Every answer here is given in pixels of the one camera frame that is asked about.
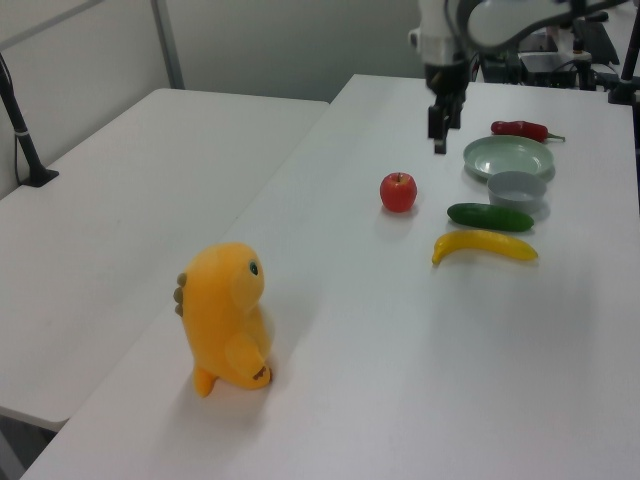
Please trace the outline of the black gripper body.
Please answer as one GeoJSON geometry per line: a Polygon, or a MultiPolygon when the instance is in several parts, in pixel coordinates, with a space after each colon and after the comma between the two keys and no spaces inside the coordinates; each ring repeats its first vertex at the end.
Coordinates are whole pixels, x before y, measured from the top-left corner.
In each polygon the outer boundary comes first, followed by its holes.
{"type": "Polygon", "coordinates": [[[467,58],[447,65],[427,63],[424,73],[426,86],[436,96],[438,106],[452,111],[464,102],[470,79],[470,62],[467,58]]]}

